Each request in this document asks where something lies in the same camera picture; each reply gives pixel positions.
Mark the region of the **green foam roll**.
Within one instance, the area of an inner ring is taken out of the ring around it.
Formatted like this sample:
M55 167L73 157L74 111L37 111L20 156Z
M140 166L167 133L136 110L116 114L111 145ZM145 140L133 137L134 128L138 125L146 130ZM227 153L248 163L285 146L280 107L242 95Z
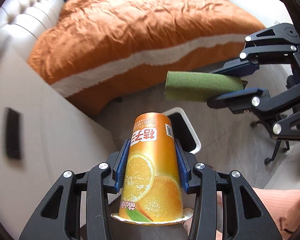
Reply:
M172 72L166 76L168 100L207 102L227 93L243 90L239 77L201 72Z

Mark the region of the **orange juice paper cup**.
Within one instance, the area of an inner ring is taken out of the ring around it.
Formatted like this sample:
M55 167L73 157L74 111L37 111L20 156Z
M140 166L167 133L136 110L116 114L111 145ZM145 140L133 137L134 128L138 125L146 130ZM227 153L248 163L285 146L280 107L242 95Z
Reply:
M173 225L187 221L170 119L145 113L134 122L118 213L111 217L135 225Z

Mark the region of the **white trash bin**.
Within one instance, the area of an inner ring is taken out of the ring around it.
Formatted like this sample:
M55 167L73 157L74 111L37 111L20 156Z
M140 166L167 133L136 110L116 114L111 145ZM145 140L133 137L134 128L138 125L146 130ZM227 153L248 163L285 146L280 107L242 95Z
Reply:
M197 154L202 145L184 110L174 107L163 114L170 119L174 137L179 140L182 149Z

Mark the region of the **pink cushion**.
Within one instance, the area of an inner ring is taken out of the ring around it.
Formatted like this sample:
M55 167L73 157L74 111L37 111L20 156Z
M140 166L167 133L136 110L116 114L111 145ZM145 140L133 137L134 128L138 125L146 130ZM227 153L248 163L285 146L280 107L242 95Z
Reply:
M270 213L283 239L289 239L300 225L300 190L254 191Z

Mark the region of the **orange bed blanket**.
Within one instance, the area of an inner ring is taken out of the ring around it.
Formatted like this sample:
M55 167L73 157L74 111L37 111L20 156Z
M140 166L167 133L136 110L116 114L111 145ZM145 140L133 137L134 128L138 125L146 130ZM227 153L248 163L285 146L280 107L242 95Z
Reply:
M261 21L228 0L68 0L28 64L87 115L169 71L235 58Z

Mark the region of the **cream padded headboard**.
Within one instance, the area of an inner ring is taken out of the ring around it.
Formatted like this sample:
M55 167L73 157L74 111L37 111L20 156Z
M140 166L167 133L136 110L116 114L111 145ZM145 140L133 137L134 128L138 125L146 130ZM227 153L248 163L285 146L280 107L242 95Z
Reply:
M6 0L0 8L0 52L8 47L27 61L34 44L59 19L63 0Z

